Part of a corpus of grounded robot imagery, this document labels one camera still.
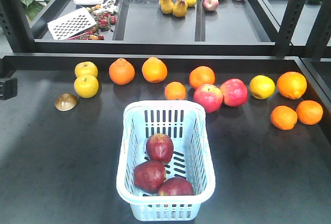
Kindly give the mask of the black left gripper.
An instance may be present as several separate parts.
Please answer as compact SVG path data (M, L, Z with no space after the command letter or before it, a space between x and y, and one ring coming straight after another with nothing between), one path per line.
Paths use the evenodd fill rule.
M15 97L18 93L18 81L16 78L1 78L0 100Z

